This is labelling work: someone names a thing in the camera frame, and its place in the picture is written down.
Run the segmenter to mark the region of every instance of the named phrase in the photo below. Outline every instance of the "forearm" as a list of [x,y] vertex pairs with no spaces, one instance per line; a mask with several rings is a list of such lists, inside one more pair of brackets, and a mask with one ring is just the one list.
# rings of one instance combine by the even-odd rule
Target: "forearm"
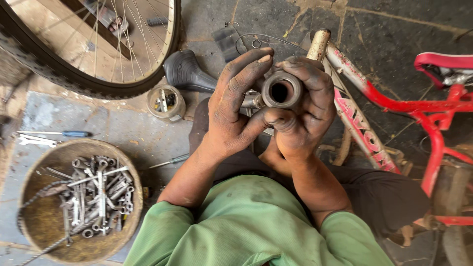
[[223,158],[200,145],[161,192],[158,202],[167,201],[186,208],[199,207],[212,187],[215,170],[222,161]]
[[297,194],[311,211],[317,225],[333,211],[351,209],[347,193],[315,155],[290,161]]

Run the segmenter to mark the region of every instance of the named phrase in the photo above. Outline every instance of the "screwdriver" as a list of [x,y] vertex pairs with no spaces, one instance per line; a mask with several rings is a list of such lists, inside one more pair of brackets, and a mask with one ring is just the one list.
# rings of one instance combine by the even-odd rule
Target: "screwdriver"
[[45,131],[17,131],[18,133],[30,133],[30,134],[54,134],[54,135],[63,135],[65,137],[77,137],[77,138],[87,138],[92,136],[92,133],[87,131],[63,131],[63,132],[45,132]]
[[176,158],[172,158],[171,160],[167,161],[167,162],[163,162],[163,163],[160,163],[160,164],[157,164],[157,165],[153,165],[151,166],[150,168],[148,169],[151,169],[151,168],[154,168],[154,167],[160,167],[160,166],[163,166],[163,165],[166,165],[166,164],[170,164],[170,163],[177,163],[177,162],[180,162],[180,161],[184,161],[184,160],[187,160],[189,158],[189,154],[184,154],[184,155],[181,155],[179,157],[176,157]]

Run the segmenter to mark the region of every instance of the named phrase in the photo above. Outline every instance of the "man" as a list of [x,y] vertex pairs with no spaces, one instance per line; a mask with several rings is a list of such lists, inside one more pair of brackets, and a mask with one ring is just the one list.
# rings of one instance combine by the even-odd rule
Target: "man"
[[[199,104],[191,156],[146,214],[125,265],[392,265],[371,230],[385,236],[422,217],[427,197],[403,176],[328,168],[314,155],[336,115],[320,62],[290,57],[274,66],[304,83],[298,114],[240,114],[272,55],[254,49],[229,63]],[[269,126],[275,137],[261,158],[274,169],[245,150]]]

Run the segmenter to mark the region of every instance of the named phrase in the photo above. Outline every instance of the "bicycle saddle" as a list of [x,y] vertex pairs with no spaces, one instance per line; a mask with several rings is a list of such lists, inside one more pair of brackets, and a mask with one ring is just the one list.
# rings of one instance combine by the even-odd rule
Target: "bicycle saddle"
[[473,54],[421,53],[415,58],[414,66],[439,89],[454,83],[473,84]]
[[177,51],[163,64],[169,85],[177,89],[213,93],[217,80],[202,71],[191,50]]

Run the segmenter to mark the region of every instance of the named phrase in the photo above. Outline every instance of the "stone floor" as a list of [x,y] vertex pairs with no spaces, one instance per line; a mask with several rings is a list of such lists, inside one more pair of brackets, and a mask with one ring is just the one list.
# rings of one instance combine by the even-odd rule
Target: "stone floor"
[[[433,88],[427,77],[416,72],[413,61],[417,54],[427,51],[473,53],[472,34],[458,39],[473,28],[472,15],[472,5],[463,0],[182,0],[184,27],[181,48],[193,50],[202,68],[217,78],[225,63],[211,33],[222,28],[225,22],[233,21],[239,34],[262,33],[283,38],[287,33],[284,39],[296,45],[309,30],[325,27],[331,29],[332,41],[383,94],[402,100],[444,99],[446,93]],[[251,48],[253,39],[252,36],[243,38],[248,48]],[[259,39],[263,46],[269,45],[275,49],[276,60],[294,54],[303,55],[300,50],[277,40]],[[407,117],[382,113],[355,89],[349,89],[382,142],[402,150],[406,158],[415,164],[411,177],[421,178],[428,158],[419,148],[419,142],[425,136],[423,130]],[[96,138],[120,146],[141,169],[181,155],[188,149],[186,136],[192,125],[190,121],[195,103],[209,95],[195,92],[183,94],[190,103],[186,121],[173,126],[148,115],[143,95],[126,101],[96,100],[34,76],[20,86],[4,112],[23,120],[22,127],[26,129],[32,124],[26,123],[25,117],[30,117],[30,122],[35,121],[35,110],[43,106],[42,110],[52,120],[46,125],[37,124],[38,128],[61,130],[74,126],[76,130],[88,129],[97,134]],[[47,107],[50,102],[57,103],[54,107],[59,109],[55,111]],[[66,106],[74,112],[71,114],[61,109]],[[76,121],[66,121],[74,117]],[[461,116],[459,119],[460,124],[471,125],[465,121],[471,121],[471,116]],[[456,129],[460,139],[458,134],[447,135],[451,137],[452,145],[473,139],[471,130],[461,126]],[[343,124],[336,120],[324,143],[333,144],[342,137],[342,133]],[[259,140],[255,150],[262,151],[266,143],[267,139]],[[1,158],[0,181],[3,189],[0,211],[14,213],[21,173],[25,173],[43,151],[34,149],[31,154],[25,155],[24,148],[10,142],[6,147],[7,153]],[[143,185],[159,191],[179,166],[143,172]],[[33,254],[31,246],[21,235],[5,232],[13,230],[13,217],[0,217],[2,265],[15,265]],[[432,235],[423,234],[413,242],[412,248],[398,248],[390,243],[385,243],[385,248],[399,266],[426,266],[430,264],[431,243]],[[123,262],[130,245],[131,242],[102,264]],[[46,258],[34,263],[31,265],[58,265]]]

